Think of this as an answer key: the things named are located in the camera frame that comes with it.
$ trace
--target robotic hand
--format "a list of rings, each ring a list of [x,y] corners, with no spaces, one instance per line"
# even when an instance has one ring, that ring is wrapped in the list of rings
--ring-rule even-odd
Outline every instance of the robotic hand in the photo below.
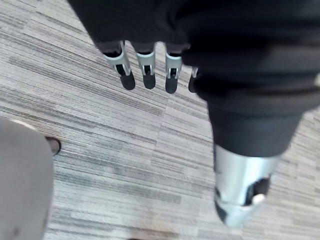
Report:
[[[146,88],[155,42],[166,44],[165,89],[182,61],[189,90],[207,101],[214,138],[214,201],[239,227],[264,201],[303,113],[320,103],[320,5],[312,0],[69,0],[95,45],[132,90],[131,41]]]

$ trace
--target black fabric covering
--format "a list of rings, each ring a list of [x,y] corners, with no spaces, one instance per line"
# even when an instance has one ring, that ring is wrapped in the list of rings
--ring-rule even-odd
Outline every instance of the black fabric covering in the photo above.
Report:
[[[281,154],[304,111],[320,103],[318,0],[69,0],[96,46],[154,42],[199,67],[215,143],[238,154]]]

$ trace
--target robotic finger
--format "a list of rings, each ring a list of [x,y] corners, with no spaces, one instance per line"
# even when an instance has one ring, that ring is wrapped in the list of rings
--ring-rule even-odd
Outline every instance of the robotic finger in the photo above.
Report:
[[[226,226],[240,227],[264,202],[279,159],[248,157],[214,146],[214,203]]]

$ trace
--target gray fabric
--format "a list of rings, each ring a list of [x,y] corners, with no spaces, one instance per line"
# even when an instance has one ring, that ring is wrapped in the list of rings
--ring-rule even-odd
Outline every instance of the gray fabric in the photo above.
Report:
[[[53,194],[51,149],[38,132],[0,118],[0,239],[41,240]]]
[[[64,0],[4,0],[0,13],[0,115],[62,140],[45,240],[319,239],[319,109],[305,114],[265,205],[230,230],[215,212],[212,130],[188,91],[191,69],[167,94],[158,44],[156,86],[145,89],[126,44],[137,81],[127,91]]]

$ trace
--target floor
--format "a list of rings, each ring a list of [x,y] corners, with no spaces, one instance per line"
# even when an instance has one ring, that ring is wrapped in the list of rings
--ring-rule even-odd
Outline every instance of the floor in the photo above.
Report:
[[[316,240],[320,235],[320,109],[305,114],[266,204],[241,229],[213,205],[212,132],[184,67],[165,91],[124,90],[65,0],[1,0],[0,115],[60,138],[46,240]]]

